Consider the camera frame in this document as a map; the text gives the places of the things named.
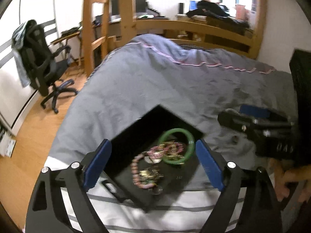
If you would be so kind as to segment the person's right hand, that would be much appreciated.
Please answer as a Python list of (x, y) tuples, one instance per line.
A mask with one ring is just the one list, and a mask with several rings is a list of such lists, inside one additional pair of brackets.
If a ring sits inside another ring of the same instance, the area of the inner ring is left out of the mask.
[(300, 168), (291, 168), (287, 171), (283, 170), (281, 162), (276, 159), (270, 160), (270, 166), (273, 168), (275, 178), (275, 193), (278, 201), (282, 201), (289, 196), (287, 183), (305, 182), (305, 185), (299, 195), (298, 202), (308, 202), (310, 199), (310, 165)]

